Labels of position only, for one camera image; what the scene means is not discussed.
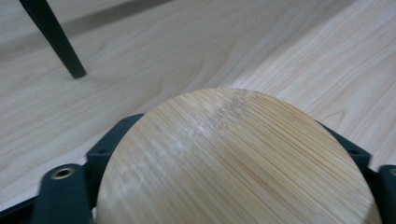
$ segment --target wood grain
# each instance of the wood grain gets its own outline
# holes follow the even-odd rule
[[[329,133],[291,105],[234,89],[183,94],[139,120],[110,159],[97,214],[98,223],[379,223]]]
[[[89,73],[81,80],[20,3],[2,1],[0,210],[34,196],[51,168],[83,163],[118,120],[217,86],[273,95],[373,153],[375,169],[396,163],[395,1],[149,0],[158,6],[134,10],[147,1],[49,0]]]

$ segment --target light wood laminate floor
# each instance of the light wood laminate floor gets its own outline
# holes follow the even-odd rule
[[[264,92],[396,163],[396,2],[49,0],[74,80],[18,1],[0,4],[0,210],[118,120],[212,87]]]

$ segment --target black chair leg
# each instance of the black chair leg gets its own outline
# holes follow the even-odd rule
[[[20,0],[21,4],[47,38],[52,48],[71,73],[73,78],[84,77],[87,73],[74,52],[64,30],[56,20],[46,0]]]

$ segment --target round wooden top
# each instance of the round wooden top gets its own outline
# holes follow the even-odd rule
[[[378,223],[355,163],[305,113],[255,91],[179,95],[123,137],[98,223]]]

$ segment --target black plastic holder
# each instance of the black plastic holder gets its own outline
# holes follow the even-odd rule
[[[66,164],[46,173],[38,196],[0,213],[0,223],[92,223],[100,183],[106,166],[122,137],[143,117],[134,115],[119,121],[87,153],[83,165]],[[382,223],[396,223],[396,166],[371,170],[371,155],[322,125],[348,152],[359,167],[375,197]]]

